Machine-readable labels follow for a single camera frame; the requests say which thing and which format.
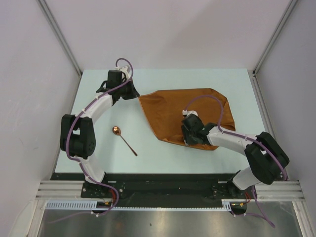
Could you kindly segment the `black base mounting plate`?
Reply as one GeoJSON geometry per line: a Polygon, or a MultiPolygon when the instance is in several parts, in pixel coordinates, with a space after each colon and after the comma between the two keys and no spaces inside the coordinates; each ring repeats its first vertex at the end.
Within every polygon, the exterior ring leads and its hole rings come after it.
{"type": "Polygon", "coordinates": [[[251,188],[240,191],[229,183],[230,173],[224,174],[107,174],[107,187],[91,184],[79,173],[53,173],[52,181],[82,181],[79,196],[98,199],[97,210],[117,201],[122,208],[216,208],[224,199],[233,206],[246,209],[253,198],[251,188]]]}

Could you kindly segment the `copper spoon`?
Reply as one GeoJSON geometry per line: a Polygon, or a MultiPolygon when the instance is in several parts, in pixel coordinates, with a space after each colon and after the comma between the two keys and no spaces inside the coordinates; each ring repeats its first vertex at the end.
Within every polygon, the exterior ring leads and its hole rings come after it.
{"type": "Polygon", "coordinates": [[[113,134],[115,134],[116,136],[119,136],[123,141],[124,143],[129,147],[129,149],[133,152],[133,154],[135,156],[138,156],[138,154],[135,152],[135,150],[129,145],[129,143],[123,138],[122,134],[121,134],[121,129],[118,127],[118,126],[114,126],[112,128],[112,132],[113,134]]]}

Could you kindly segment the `orange cloth napkin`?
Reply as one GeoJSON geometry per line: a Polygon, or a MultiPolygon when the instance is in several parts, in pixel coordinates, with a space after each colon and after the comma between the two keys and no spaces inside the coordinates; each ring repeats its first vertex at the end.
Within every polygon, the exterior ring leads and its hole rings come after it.
{"type": "Polygon", "coordinates": [[[216,99],[203,97],[189,102],[201,95],[212,95],[221,101],[224,115],[221,126],[232,131],[236,130],[235,121],[228,99],[211,88],[158,90],[151,94],[141,95],[139,102],[146,119],[158,140],[174,145],[184,146],[181,131],[183,120],[182,111],[186,106],[197,112],[204,124],[217,123],[221,109],[216,99]]]}

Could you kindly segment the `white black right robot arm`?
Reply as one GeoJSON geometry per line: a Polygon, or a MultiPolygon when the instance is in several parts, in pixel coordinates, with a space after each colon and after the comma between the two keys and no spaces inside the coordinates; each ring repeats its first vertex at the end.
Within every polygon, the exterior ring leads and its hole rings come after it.
{"type": "Polygon", "coordinates": [[[195,111],[183,111],[181,130],[186,146],[210,145],[244,155],[249,166],[238,171],[227,182],[228,193],[239,198],[245,190],[258,183],[272,184],[281,175],[289,158],[271,134],[243,135],[215,124],[203,124],[195,111]]]}

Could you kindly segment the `left aluminium corner post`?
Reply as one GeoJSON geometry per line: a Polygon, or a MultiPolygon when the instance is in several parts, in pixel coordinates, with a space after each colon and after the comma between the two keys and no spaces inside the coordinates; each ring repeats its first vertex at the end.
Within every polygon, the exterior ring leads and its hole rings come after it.
{"type": "Polygon", "coordinates": [[[80,66],[52,12],[50,9],[47,1],[45,0],[36,0],[37,4],[39,5],[40,10],[42,11],[44,17],[46,18],[50,28],[52,29],[55,37],[57,38],[57,41],[59,42],[61,48],[63,49],[66,57],[70,61],[72,67],[74,68],[76,74],[79,76],[79,78],[82,77],[83,71],[80,69],[80,66]]]}

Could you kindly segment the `right aluminium corner post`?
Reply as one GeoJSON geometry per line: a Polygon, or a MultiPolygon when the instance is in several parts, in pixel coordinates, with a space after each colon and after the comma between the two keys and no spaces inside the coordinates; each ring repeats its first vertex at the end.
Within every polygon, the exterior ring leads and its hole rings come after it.
{"type": "Polygon", "coordinates": [[[264,51],[262,52],[262,54],[259,57],[258,62],[256,63],[254,69],[252,70],[252,74],[256,77],[257,74],[259,73],[262,65],[264,64],[264,62],[266,61],[266,58],[268,57],[270,51],[272,50],[274,44],[276,43],[276,41],[278,40],[279,36],[281,35],[286,23],[288,22],[291,14],[293,13],[293,11],[295,10],[297,4],[299,3],[299,0],[290,0],[285,11],[283,12],[279,22],[276,25],[276,28],[274,29],[264,51]]]}

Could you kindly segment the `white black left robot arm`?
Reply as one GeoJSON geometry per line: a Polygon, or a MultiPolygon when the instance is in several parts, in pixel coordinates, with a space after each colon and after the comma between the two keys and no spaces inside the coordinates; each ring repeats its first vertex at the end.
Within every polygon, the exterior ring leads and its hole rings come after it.
{"type": "Polygon", "coordinates": [[[94,157],[94,125],[119,99],[139,97],[132,76],[133,71],[129,66],[109,70],[107,80],[97,89],[93,100],[78,114],[65,114],[61,119],[60,149],[68,159],[79,164],[85,180],[93,184],[92,192],[100,198],[108,194],[109,185],[103,182],[106,173],[94,157]]]}

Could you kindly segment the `aluminium corner post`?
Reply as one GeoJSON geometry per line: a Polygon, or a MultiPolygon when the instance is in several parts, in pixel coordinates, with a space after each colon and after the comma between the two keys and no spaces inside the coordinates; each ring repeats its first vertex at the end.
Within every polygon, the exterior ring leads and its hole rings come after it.
{"type": "Polygon", "coordinates": [[[70,61],[72,67],[74,68],[76,74],[79,76],[79,78],[82,77],[83,71],[80,69],[80,66],[52,12],[50,9],[47,1],[45,0],[36,0],[37,4],[39,5],[40,10],[42,11],[44,17],[46,18],[50,28],[52,29],[55,37],[57,38],[57,41],[59,42],[61,48],[63,49],[66,57],[70,61]]]}
{"type": "Polygon", "coordinates": [[[283,12],[279,22],[276,25],[276,28],[274,29],[264,51],[262,52],[262,54],[259,57],[258,62],[256,63],[254,69],[252,70],[252,74],[256,77],[257,74],[259,73],[262,65],[264,64],[264,62],[266,61],[266,58],[268,57],[270,51],[272,50],[274,44],[276,43],[276,41],[278,40],[279,36],[281,35],[286,23],[288,22],[291,14],[293,13],[293,11],[295,10],[297,4],[299,3],[299,0],[290,0],[285,11],[283,12]]]}

